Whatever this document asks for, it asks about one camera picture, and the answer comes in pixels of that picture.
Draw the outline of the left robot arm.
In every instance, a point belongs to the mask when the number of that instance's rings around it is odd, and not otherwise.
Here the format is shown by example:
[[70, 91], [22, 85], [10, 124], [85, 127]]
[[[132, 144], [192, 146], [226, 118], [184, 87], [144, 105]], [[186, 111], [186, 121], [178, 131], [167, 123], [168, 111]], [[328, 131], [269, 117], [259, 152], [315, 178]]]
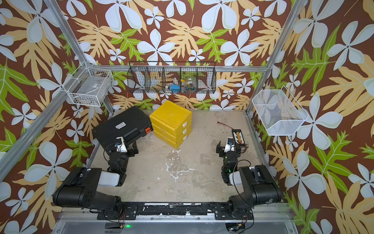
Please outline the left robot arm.
[[98, 186], [120, 187], [127, 175], [129, 158], [138, 154], [136, 142], [127, 152], [109, 154], [108, 171], [101, 168], [74, 169], [53, 194], [53, 203], [60, 207], [87, 208], [118, 216], [122, 211], [121, 198], [97, 191]]

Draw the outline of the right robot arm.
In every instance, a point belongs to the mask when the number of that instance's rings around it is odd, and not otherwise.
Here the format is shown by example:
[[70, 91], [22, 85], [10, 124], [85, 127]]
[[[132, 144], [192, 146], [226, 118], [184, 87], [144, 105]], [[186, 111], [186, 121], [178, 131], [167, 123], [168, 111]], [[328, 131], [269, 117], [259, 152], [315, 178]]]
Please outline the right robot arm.
[[223, 182], [237, 191], [237, 195], [228, 199], [226, 206], [219, 208], [217, 212], [223, 213], [218, 215], [219, 218], [249, 219], [254, 206], [281, 202], [280, 189], [267, 167], [240, 167], [241, 152], [241, 147], [232, 138], [225, 146], [220, 143], [216, 146], [216, 153], [223, 159]]

